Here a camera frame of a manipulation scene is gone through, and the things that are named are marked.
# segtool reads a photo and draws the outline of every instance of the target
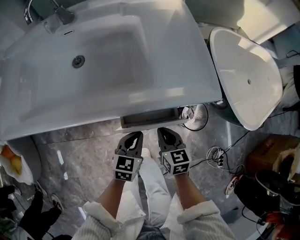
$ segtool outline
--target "sneaker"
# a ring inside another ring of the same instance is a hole
[[[150,153],[150,150],[148,148],[142,148],[142,154],[141,156],[144,158],[144,157],[151,157],[151,153]]]
[[[14,188],[15,188],[15,194],[18,194],[18,195],[22,196],[21,190],[18,189],[15,185],[13,185],[13,186],[14,186]]]
[[[225,190],[225,195],[230,195],[235,188],[235,185],[239,182],[239,178],[237,176],[234,176],[231,178],[230,182],[228,183],[226,190]]]
[[[36,191],[39,191],[43,194],[43,197],[47,196],[47,192],[45,191],[45,189],[42,188],[42,186],[39,184],[38,181],[36,181],[36,183],[34,184],[34,187],[36,188]]]
[[[58,208],[63,213],[65,211],[65,208],[62,206],[61,200],[58,198],[58,196],[55,194],[52,194],[51,198],[52,198],[54,207]]]

